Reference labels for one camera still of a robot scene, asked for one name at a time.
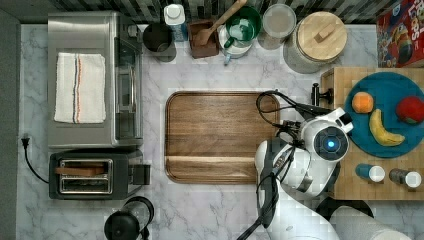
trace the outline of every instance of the wooden lid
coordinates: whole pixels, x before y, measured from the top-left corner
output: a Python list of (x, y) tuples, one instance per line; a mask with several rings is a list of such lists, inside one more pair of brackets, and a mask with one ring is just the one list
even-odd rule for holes
[(337, 57), (346, 45), (347, 32), (343, 22), (329, 12), (316, 12), (300, 22), (298, 46), (304, 54), (318, 61)]

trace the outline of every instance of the wooden cutting board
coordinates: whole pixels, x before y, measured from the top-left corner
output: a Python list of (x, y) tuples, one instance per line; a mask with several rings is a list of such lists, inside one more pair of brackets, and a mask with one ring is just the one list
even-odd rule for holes
[[(258, 92), (177, 92), (166, 103), (165, 168), (178, 183), (255, 183), (259, 144), (277, 129), (256, 108)], [(273, 97), (264, 109), (279, 108)], [(265, 114), (279, 122), (279, 112)]]
[[(394, 72), (414, 81), (424, 90), (424, 69), (422, 68), (363, 68), (335, 67), (321, 76), (321, 90), (334, 88), (334, 103), (329, 105), (321, 100), (321, 106), (335, 109), (344, 107), (346, 97), (356, 83), (364, 77), (377, 72)], [(424, 141), (409, 153), (396, 158), (379, 158), (362, 151), (349, 140), (349, 152), (340, 162), (340, 174), (329, 195), (338, 200), (424, 200), (424, 181), (418, 188), (411, 190), (389, 179), (394, 168), (417, 171), (424, 176)], [(378, 165), (384, 168), (386, 176), (381, 183), (370, 183), (355, 174), (360, 163)]]

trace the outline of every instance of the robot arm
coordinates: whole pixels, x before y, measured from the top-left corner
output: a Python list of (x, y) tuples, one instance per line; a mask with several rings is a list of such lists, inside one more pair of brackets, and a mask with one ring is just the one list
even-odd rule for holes
[[(278, 149), (281, 149), (281, 144), (284, 145), (284, 143), (278, 142), (277, 139), (274, 139), (273, 141), (265, 141), (259, 146), (255, 157), (258, 180), (263, 180), (264, 176), (267, 175), (268, 172), (273, 171), (273, 162), (270, 164), (270, 161), (266, 161), (265, 159), (274, 155), (273, 150), (270, 148), (277, 147)], [(282, 150), (278, 153), (286, 151), (288, 147), (290, 147), (288, 144), (283, 146)], [(297, 164), (299, 163), (293, 163), (293, 167), (300, 167), (296, 166)], [(280, 184), (279, 177), (274, 179), (269, 178), (268, 181), (265, 180), (263, 182), (263, 187), (259, 187), (257, 192), (259, 212), (261, 215), (264, 214), (262, 224), (268, 232), (271, 240), (339, 239), (334, 228), (327, 220), (290, 197), (283, 190)], [(270, 211), (266, 213), (265, 211), (267, 211), (270, 204), (272, 204), (271, 199), (272, 195), (275, 194), (274, 191), (277, 191), (278, 193), (278, 202), (272, 210), (270, 209)]]
[[(277, 95), (295, 108), (306, 122), (285, 121), (283, 124), (267, 120), (261, 108), (264, 96)], [(348, 150), (346, 133), (352, 120), (343, 109), (335, 111), (298, 104), (278, 91), (259, 95), (256, 106), (261, 117), (280, 132), (288, 133), (292, 145), (279, 137), (260, 144), (256, 156), (257, 204), (259, 218), (238, 239), (246, 239), (262, 224), (271, 240), (322, 239), (338, 240), (333, 226), (321, 215), (290, 197), (281, 183), (310, 197), (319, 195), (326, 187), (337, 163)]]

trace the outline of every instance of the round blue plate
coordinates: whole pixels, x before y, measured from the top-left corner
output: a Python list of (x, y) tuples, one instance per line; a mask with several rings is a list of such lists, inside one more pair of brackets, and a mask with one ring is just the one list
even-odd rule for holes
[[(358, 114), (352, 109), (352, 99), (357, 92), (367, 92), (374, 98), (374, 109), (380, 109), (383, 126), (387, 131), (405, 136), (405, 141), (393, 147), (381, 146), (369, 128), (369, 114)], [(400, 121), (396, 115), (397, 104), (405, 97), (418, 96), (424, 99), (421, 89), (411, 79), (390, 72), (374, 73), (359, 81), (346, 98), (344, 110), (353, 120), (350, 133), (352, 141), (363, 151), (381, 158), (394, 158), (408, 153), (420, 144), (424, 136), (424, 122), (410, 125)]]

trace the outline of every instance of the kitchen counter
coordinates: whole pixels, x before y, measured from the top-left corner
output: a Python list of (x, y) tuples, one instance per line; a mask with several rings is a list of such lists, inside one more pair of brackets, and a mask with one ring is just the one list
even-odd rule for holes
[[(284, 62), (283, 48), (268, 51), (257, 42), (248, 54), (224, 66), (219, 56), (193, 59), (188, 43), (177, 43), (177, 57), (160, 63), (143, 54), (144, 161), (152, 165), (151, 185), (137, 194), (155, 207), (149, 229), (152, 240), (235, 239), (256, 220), (254, 185), (177, 184), (164, 166), (165, 103), (179, 90), (280, 89), (296, 101), (310, 103), (312, 83), (332, 66), (377, 67), (375, 26), (348, 26), (346, 49), (332, 65), (315, 74), (298, 74)], [(43, 177), (48, 173), (47, 26), (22, 25), (20, 120), (30, 140), (29, 159)], [(32, 175), (19, 148), (18, 239), (105, 239), (107, 217), (125, 201), (61, 201), (48, 197), (48, 187)], [(308, 201), (316, 205), (317, 201)], [(369, 202), (383, 223), (415, 238), (424, 230), (421, 202)], [(269, 239), (259, 227), (249, 238)]]

